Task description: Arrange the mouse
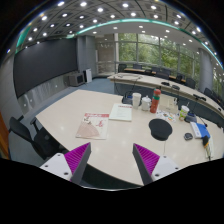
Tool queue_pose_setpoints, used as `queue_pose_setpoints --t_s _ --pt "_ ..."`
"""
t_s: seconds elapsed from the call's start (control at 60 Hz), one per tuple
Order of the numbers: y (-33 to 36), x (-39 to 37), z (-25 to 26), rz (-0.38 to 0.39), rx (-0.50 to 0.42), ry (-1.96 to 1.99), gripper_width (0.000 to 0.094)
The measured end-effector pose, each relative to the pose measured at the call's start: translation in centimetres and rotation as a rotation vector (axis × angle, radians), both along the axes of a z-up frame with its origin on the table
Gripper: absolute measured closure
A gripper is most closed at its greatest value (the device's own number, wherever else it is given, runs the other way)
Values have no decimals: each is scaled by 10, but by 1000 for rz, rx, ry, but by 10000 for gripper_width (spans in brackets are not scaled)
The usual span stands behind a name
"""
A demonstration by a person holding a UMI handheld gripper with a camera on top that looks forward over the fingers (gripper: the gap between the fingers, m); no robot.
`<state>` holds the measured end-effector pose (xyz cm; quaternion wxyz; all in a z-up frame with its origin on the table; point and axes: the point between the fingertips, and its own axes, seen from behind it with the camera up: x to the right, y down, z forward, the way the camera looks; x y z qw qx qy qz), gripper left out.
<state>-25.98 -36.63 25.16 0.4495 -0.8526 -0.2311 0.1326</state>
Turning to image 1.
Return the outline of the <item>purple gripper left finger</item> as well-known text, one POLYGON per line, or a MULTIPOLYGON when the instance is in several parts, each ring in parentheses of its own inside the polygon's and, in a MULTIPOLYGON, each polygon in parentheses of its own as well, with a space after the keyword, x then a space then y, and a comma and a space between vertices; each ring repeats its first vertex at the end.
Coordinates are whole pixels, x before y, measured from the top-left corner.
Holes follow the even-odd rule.
POLYGON ((41 169, 79 185, 90 154, 91 144, 86 143, 66 154, 56 153, 41 169))

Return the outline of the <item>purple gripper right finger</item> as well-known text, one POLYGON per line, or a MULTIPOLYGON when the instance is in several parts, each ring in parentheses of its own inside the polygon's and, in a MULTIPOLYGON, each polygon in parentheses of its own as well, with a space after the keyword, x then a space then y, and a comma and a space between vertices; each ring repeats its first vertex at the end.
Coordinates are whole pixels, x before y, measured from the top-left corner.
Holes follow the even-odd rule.
POLYGON ((148 185, 180 169, 180 167, 166 155, 159 156, 138 144, 133 144, 133 156, 144 185, 148 185))

